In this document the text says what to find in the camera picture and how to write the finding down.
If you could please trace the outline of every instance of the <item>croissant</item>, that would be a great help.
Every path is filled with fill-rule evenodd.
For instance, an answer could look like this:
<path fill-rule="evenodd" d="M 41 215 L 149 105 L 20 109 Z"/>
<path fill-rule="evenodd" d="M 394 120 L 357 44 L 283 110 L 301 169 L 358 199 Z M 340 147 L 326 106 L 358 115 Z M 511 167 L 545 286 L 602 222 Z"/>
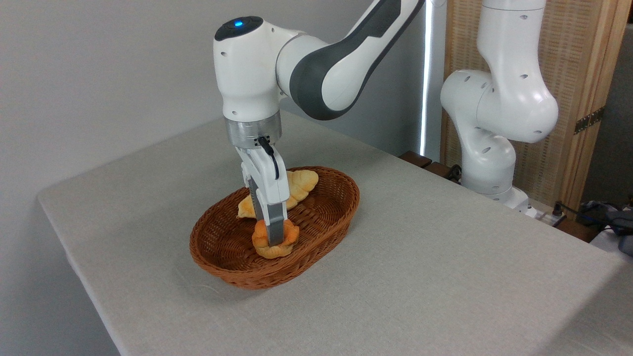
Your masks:
<path fill-rule="evenodd" d="M 312 170 L 287 171 L 288 185 L 290 187 L 290 198 L 286 201 L 285 207 L 290 210 L 298 202 L 304 200 L 308 193 L 315 188 L 318 183 L 318 174 Z M 237 204 L 237 217 L 251 217 L 255 219 L 255 209 L 251 196 L 246 196 Z"/>
<path fill-rule="evenodd" d="M 290 255 L 292 247 L 297 243 L 298 239 L 299 227 L 295 226 L 290 220 L 284 220 L 284 242 L 277 246 L 268 245 L 268 233 L 266 232 L 266 222 L 264 220 L 257 221 L 252 237 L 253 246 L 257 254 L 267 259 Z"/>

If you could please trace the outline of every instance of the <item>wicker basket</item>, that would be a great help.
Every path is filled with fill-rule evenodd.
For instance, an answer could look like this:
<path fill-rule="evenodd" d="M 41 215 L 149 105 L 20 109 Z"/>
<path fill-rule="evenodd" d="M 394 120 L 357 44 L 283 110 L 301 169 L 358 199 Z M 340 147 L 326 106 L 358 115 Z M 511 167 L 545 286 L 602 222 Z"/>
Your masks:
<path fill-rule="evenodd" d="M 299 241 L 286 257 L 267 260 L 255 252 L 251 236 L 255 219 L 238 219 L 237 204 L 249 194 L 241 188 L 207 210 L 191 232 L 194 261 L 210 274 L 246 289 L 263 289 L 290 281 L 338 245 L 347 234 L 358 203 L 358 186 L 347 175 L 326 167 L 308 197 L 288 211 L 299 226 Z"/>

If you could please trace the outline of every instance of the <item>metal hinge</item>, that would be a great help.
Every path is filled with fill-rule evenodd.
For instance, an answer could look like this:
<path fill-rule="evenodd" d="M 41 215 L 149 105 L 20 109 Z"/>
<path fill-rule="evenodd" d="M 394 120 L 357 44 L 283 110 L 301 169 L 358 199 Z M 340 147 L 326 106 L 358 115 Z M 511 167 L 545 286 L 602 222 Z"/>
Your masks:
<path fill-rule="evenodd" d="M 593 126 L 595 123 L 602 121 L 604 115 L 605 107 L 603 106 L 600 109 L 585 116 L 584 118 L 576 121 L 576 129 L 573 131 L 573 134 L 576 135 L 579 132 L 582 132 L 587 128 Z"/>

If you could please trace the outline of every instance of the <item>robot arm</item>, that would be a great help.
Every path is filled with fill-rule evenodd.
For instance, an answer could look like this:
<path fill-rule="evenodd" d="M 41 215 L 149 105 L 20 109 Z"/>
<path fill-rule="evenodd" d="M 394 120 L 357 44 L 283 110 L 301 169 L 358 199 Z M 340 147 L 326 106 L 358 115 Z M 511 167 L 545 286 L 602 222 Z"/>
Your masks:
<path fill-rule="evenodd" d="M 508 139 L 534 143 L 556 125 L 558 105 L 543 82 L 538 43 L 546 0 L 484 0 L 477 47 L 491 73 L 458 70 L 444 82 L 443 107 L 461 143 L 462 185 L 520 212 Z"/>
<path fill-rule="evenodd" d="M 287 96 L 308 115 L 331 120 L 356 102 L 367 79 L 423 0 L 374 0 L 349 34 L 328 45 L 257 16 L 222 25 L 213 59 L 229 141 L 242 158 L 245 185 L 270 246 L 283 242 L 290 197 L 283 159 L 279 101 Z"/>

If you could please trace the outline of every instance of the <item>orange bread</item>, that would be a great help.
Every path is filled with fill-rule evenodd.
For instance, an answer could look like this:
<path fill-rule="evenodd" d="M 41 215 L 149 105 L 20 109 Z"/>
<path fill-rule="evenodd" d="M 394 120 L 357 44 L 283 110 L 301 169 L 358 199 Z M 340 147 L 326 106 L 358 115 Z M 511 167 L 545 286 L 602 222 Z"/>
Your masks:
<path fill-rule="evenodd" d="M 299 227 L 295 226 L 290 220 L 284 220 L 284 242 L 271 247 L 268 245 L 266 222 L 259 220 L 255 224 L 252 240 L 258 255 L 272 259 L 290 255 L 292 247 L 297 243 L 298 238 Z"/>

